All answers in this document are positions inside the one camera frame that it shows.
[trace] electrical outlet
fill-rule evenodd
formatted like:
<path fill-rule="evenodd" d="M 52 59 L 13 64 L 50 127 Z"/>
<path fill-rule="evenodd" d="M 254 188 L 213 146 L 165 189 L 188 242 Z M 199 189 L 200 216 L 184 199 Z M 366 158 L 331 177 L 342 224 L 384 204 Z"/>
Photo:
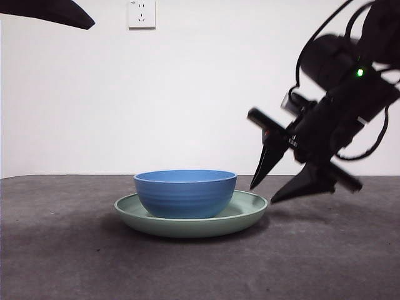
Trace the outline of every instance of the electrical outlet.
<path fill-rule="evenodd" d="M 156 28 L 156 0 L 131 0 L 128 3 L 129 29 Z"/>

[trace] bowl rim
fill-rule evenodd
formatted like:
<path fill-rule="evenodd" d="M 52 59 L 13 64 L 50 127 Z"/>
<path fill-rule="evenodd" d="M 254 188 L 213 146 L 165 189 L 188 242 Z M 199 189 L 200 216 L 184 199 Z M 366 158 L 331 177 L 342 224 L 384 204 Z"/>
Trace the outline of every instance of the bowl rim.
<path fill-rule="evenodd" d="M 226 220 L 226 219 L 243 218 L 243 217 L 252 216 L 252 215 L 261 213 L 261 212 L 265 211 L 269 206 L 269 202 L 265 197 L 262 197 L 260 195 L 254 194 L 252 192 L 241 191 L 241 190 L 238 190 L 238 189 L 235 189 L 234 193 L 235 192 L 236 193 L 244 193 L 244 194 L 249 194 L 249 195 L 252 195 L 252 196 L 256 196 L 259 199 L 261 199 L 262 201 L 264 201 L 264 204 L 262 205 L 262 207 L 256 209 L 253 212 L 249 212 L 249 213 L 245 213 L 245 214 L 237 214 L 237 215 L 234 215 L 234 216 L 226 216 L 226 217 L 207 217 L 207 218 L 198 218 L 198 219 L 196 219 L 196 218 L 179 219 L 179 218 L 168 218 L 168 217 L 138 216 L 137 214 L 133 214 L 131 212 L 124 211 L 123 209 L 119 208 L 119 206 L 118 206 L 119 203 L 121 201 L 125 200 L 126 198 L 130 198 L 130 197 L 133 197 L 133 196 L 139 196 L 138 193 L 135 192 L 133 194 L 121 197 L 117 201 L 115 201 L 114 208 L 118 213 L 125 214 L 127 216 L 131 216 L 131 217 L 134 217 L 134 218 L 147 219 L 147 220 L 157 220 L 157 221 L 174 221 L 174 222 L 186 223 L 186 222 L 209 222 L 209 221 L 220 221 L 220 220 Z"/>
<path fill-rule="evenodd" d="M 138 176 L 143 175 L 143 174 L 158 173 L 158 172 L 168 172 L 168 171 L 212 171 L 212 172 L 230 173 L 231 176 L 227 177 L 227 178 L 222 178 L 222 179 L 211 179 L 211 180 L 202 180 L 202 181 L 160 181 L 160 180 L 148 180 L 148 179 L 138 178 Z M 232 180 L 232 179 L 237 178 L 237 177 L 238 177 L 238 175 L 236 173 L 234 173 L 234 172 L 225 171 L 225 170 L 217 170 L 217 169 L 165 169 L 165 170 L 156 170 L 156 171 L 138 173 L 138 174 L 135 174 L 133 176 L 133 179 L 137 180 L 137 181 L 142 181 L 142 182 L 145 182 L 145 183 L 166 183 L 166 184 L 177 183 L 177 184 L 184 184 L 184 183 L 213 183 L 213 182 L 217 182 L 217 181 Z"/>

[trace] plate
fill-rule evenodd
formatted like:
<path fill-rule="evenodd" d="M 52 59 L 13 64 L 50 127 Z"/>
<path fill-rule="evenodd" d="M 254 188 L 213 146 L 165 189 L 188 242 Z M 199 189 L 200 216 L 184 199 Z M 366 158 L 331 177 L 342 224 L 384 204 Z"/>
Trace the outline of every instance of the plate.
<path fill-rule="evenodd" d="M 235 233 L 255 224 L 265 213 L 267 200 L 250 192 L 234 191 L 227 207 L 207 219 L 166 219 L 152 216 L 140 203 L 138 194 L 114 204 L 122 221 L 143 233 L 169 238 L 208 238 Z"/>

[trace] bowl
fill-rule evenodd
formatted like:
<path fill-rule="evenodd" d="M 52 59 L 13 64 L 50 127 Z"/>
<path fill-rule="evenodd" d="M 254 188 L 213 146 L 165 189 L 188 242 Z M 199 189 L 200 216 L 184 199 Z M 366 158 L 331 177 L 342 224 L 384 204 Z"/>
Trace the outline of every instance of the bowl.
<path fill-rule="evenodd" d="M 165 170 L 134 176 L 137 195 L 159 218 L 204 219 L 220 213 L 232 198 L 236 174 L 218 170 Z"/>

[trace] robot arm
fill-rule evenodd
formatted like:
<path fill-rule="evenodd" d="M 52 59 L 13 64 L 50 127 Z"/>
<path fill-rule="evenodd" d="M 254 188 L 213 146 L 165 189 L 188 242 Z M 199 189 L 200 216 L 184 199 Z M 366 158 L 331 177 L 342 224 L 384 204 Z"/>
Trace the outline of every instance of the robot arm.
<path fill-rule="evenodd" d="M 351 39 L 355 19 L 369 7 L 362 37 L 358 41 Z M 298 66 L 327 93 L 319 102 L 309 101 L 292 92 L 299 86 L 297 82 L 282 104 L 284 109 L 296 116 L 287 128 L 255 108 L 249 111 L 248 118 L 265 132 L 264 148 L 251 189 L 264 179 L 289 148 L 294 151 L 296 160 L 305 163 L 305 166 L 274 195 L 272 202 L 309 194 L 333 193 L 336 183 L 352 192 L 362 188 L 356 178 L 334 165 L 331 158 L 343 158 L 338 151 L 348 146 L 364 125 L 383 109 L 387 119 L 388 107 L 400 98 L 395 84 L 383 79 L 382 71 L 376 70 L 373 62 L 387 64 L 386 69 L 400 69 L 399 1 L 371 1 L 354 14 L 344 36 L 327 34 L 307 43 Z M 374 149 L 387 125 L 386 122 Z M 354 159 L 361 159 L 372 152 Z"/>
<path fill-rule="evenodd" d="M 94 25 L 92 18 L 72 0 L 1 0 L 0 13 L 60 23 L 82 29 Z"/>

